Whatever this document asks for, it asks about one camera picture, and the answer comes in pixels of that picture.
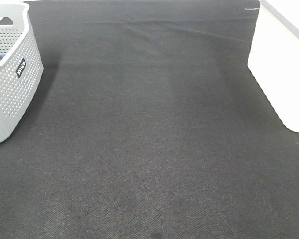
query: black fabric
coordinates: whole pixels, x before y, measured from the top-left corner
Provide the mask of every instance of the black fabric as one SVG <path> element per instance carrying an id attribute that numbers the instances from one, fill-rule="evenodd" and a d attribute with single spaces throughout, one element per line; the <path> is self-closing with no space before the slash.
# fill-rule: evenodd
<path id="1" fill-rule="evenodd" d="M 247 68 L 257 7 L 31 2 L 45 70 L 0 144 L 0 239 L 299 238 L 299 134 Z"/>

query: gray plastic basket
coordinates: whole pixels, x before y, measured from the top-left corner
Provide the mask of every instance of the gray plastic basket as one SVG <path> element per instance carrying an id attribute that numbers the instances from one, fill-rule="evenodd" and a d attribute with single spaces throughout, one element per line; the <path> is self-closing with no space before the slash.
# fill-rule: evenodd
<path id="1" fill-rule="evenodd" d="M 1 3 L 0 17 L 0 143 L 13 132 L 40 82 L 43 65 L 28 17 L 29 5 Z"/>

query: white container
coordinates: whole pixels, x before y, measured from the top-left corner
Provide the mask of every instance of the white container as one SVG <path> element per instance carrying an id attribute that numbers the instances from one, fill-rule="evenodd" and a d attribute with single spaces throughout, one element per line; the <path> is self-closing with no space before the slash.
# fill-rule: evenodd
<path id="1" fill-rule="evenodd" d="M 0 17 L 13 25 L 0 25 L 0 143 L 13 132 L 37 89 L 43 65 L 34 38 L 29 5 L 0 3 Z"/>
<path id="2" fill-rule="evenodd" d="M 299 0 L 260 0 L 248 67 L 283 124 L 299 132 Z"/>

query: basket label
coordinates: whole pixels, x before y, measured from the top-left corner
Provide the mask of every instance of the basket label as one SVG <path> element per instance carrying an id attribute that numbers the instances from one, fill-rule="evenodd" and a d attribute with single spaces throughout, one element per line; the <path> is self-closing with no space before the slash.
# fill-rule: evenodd
<path id="1" fill-rule="evenodd" d="M 22 73 L 24 72 L 25 67 L 26 67 L 26 62 L 25 62 L 25 59 L 23 58 L 19 67 L 15 71 L 19 78 L 22 76 Z"/>

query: black carpet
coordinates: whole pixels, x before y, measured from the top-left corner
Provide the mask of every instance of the black carpet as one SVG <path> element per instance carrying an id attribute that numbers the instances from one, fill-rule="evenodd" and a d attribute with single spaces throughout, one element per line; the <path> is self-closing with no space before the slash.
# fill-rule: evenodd
<path id="1" fill-rule="evenodd" d="M 0 239 L 299 239 L 299 134 L 247 68 L 258 7 L 31 2 L 45 70 L 0 144 Z"/>

